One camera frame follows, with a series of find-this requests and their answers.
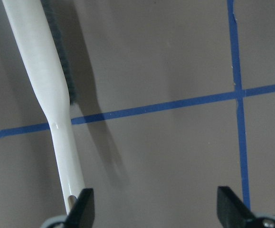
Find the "metal bolt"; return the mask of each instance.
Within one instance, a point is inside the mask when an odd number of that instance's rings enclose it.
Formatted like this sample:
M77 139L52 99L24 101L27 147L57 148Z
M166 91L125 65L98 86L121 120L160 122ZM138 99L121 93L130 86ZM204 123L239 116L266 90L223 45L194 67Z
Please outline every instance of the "metal bolt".
M264 227L266 227L266 228L275 228L275 222L273 222L273 221L270 220L270 219L264 219L264 220L263 220L263 225L264 225Z

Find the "hanging hole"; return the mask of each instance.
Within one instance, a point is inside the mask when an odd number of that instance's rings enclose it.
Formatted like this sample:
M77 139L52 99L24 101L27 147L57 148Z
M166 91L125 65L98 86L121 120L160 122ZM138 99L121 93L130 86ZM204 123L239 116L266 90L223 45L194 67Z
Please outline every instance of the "hanging hole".
M73 195L71 195L67 198L67 201L69 202L69 205L70 205L70 209L72 209L76 200L77 200L76 196L73 196Z

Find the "cleaning brush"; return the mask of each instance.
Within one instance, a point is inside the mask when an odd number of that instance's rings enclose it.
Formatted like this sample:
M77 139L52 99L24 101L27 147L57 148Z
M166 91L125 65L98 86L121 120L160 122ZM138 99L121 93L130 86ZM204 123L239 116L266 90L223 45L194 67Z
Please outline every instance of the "cleaning brush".
M75 93L68 77L62 40L54 25L52 11L45 2L43 6L49 23L40 0L3 0L3 4L28 77L51 130L66 212L69 213L70 199L77 198L85 184L69 113L70 98L72 102Z

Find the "vertical blue tape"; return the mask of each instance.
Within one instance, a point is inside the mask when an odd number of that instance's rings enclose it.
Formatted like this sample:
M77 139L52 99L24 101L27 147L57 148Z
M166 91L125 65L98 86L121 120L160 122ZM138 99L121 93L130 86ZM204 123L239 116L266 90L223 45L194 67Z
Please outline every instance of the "vertical blue tape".
M237 92L237 94L240 94L243 92L243 89L242 89L241 70L240 70L239 48L238 48L237 22L234 15L233 3L234 3L234 0L227 0L233 79L235 83L235 91ZM244 104L243 104L242 96L237 97L237 131L238 131L238 142L239 142L239 152L240 152L243 201L244 201L244 204L250 209L246 129L245 129Z

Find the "gray bristles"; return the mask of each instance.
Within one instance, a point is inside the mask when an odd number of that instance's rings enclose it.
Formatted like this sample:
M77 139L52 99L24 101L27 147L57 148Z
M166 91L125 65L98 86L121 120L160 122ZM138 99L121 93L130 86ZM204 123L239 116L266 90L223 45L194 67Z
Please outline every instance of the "gray bristles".
M48 25L50 27L52 37L57 49L57 53L60 59L60 63L63 69L63 72L66 77L66 84L67 88L69 90L69 96L70 96L70 104L74 103L76 101L76 88L74 85L74 81L72 78L72 73L70 70L70 65L68 62L68 59L66 57L66 52L64 49L61 32L59 30L57 20L55 19L54 12L50 6L50 0L41 0L41 4L44 10L44 13L47 18Z

